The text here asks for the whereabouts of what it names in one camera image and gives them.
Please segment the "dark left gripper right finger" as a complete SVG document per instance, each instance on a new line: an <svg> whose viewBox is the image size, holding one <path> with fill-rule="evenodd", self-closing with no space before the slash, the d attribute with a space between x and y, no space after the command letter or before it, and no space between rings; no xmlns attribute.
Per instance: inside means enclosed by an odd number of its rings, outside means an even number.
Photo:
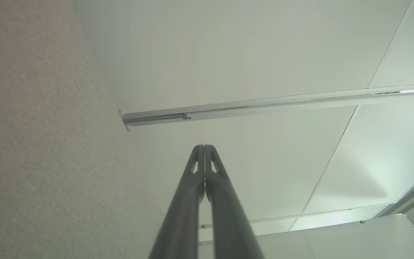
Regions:
<svg viewBox="0 0 414 259"><path fill-rule="evenodd" d="M263 259L257 239L231 180L212 145L205 146L206 195L212 208L216 259Z"/></svg>

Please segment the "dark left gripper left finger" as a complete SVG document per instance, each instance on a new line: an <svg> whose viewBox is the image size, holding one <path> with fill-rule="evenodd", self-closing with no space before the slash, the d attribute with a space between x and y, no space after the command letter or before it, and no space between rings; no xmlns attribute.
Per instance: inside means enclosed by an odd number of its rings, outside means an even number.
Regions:
<svg viewBox="0 0 414 259"><path fill-rule="evenodd" d="M205 145L191 152L150 259L197 259L199 205L205 195Z"/></svg>

